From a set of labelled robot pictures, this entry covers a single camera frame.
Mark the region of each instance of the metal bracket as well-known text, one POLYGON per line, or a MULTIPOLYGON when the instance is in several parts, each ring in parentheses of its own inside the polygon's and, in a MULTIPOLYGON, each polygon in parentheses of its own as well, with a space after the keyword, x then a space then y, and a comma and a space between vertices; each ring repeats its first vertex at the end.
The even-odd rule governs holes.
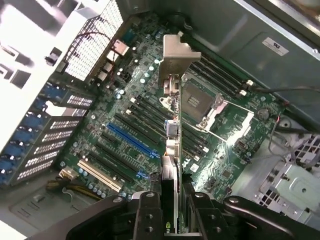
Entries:
POLYGON ((169 75, 181 77, 192 62, 200 59, 201 52, 194 52, 187 43, 181 43, 179 35, 164 35, 163 60, 159 66, 159 86, 163 88, 169 75))

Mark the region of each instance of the metal pci bracket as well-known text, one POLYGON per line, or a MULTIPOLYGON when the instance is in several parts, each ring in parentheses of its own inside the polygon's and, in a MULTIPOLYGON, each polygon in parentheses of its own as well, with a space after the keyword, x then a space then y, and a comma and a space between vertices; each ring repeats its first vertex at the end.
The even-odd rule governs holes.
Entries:
POLYGON ((179 35, 164 35, 163 60, 159 66, 159 87, 164 87, 169 75, 178 75, 181 78, 191 63, 200 59, 201 52, 194 52, 187 43, 181 43, 179 35))

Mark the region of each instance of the green circuit board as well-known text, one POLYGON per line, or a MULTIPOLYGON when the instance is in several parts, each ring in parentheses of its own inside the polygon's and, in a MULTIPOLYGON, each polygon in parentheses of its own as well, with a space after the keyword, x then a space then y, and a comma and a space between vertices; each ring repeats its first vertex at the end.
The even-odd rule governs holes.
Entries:
MULTIPOLYGON (((140 24, 128 29, 121 39, 136 49, 125 55, 114 67, 113 77, 109 81, 116 83, 117 89, 110 88, 108 80, 100 85, 95 105, 61 156, 61 160, 77 172, 79 160, 89 160, 107 176, 121 183, 123 186, 119 194, 129 198, 134 192, 150 189, 148 176, 160 170, 159 156, 165 154, 164 121, 171 119, 172 113, 160 102, 163 89, 158 87, 158 66, 163 57, 163 35, 178 32, 168 24, 160 24, 154 14, 141 18, 140 24), (116 126, 117 130, 129 135, 134 142, 110 126, 116 126), (142 148, 151 150, 151 153, 146 153, 142 148)), ((191 37, 184 35, 182 40, 218 64, 219 69, 223 70, 221 75, 236 79, 235 82, 239 83, 250 79, 191 37)), ((281 114, 284 108, 271 94, 249 91, 245 96, 234 94, 234 83, 215 84, 216 79, 210 74, 205 76, 203 71, 197 71, 195 67, 191 67, 182 80, 183 88, 192 84, 213 99, 221 94, 230 102, 216 116, 210 128, 211 133, 224 140, 230 139, 241 129, 248 111, 254 113, 250 129, 232 144, 210 133, 197 131, 193 128, 197 122, 189 114, 182 114, 183 171, 192 174, 196 191, 207 192, 221 201, 231 193, 233 183, 250 164, 250 157, 259 149, 275 124, 275 116, 281 114), (261 109, 267 110, 267 119, 257 117, 261 109)), ((90 174, 80 174, 80 179, 87 186, 94 185, 106 195, 115 194, 90 174)))

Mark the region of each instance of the white sticker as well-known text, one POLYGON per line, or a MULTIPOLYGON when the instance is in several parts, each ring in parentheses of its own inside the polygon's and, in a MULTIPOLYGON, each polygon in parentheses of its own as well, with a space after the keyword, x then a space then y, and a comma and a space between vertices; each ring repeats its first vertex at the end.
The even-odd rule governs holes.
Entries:
POLYGON ((288 49, 284 48, 270 37, 267 37, 262 43, 280 56, 284 56, 289 52, 288 49))
POLYGON ((195 173, 195 172, 198 170, 198 168, 199 168, 199 166, 194 163, 194 164, 192 164, 192 166, 190 167, 190 170, 195 173))

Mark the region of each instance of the motherboard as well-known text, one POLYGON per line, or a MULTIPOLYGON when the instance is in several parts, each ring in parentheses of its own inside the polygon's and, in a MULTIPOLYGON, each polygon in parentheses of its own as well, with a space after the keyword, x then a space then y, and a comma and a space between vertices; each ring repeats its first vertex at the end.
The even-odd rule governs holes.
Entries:
POLYGON ((96 73, 98 98, 60 156, 101 198, 118 193, 130 200, 150 190, 161 171, 165 122, 174 115, 158 84, 166 34, 179 34, 202 53, 181 82, 180 172, 192 174, 196 191, 217 201, 230 195, 284 110, 273 95, 250 92, 253 79, 188 34, 155 14, 141 15, 119 38, 126 52, 108 54, 96 73))

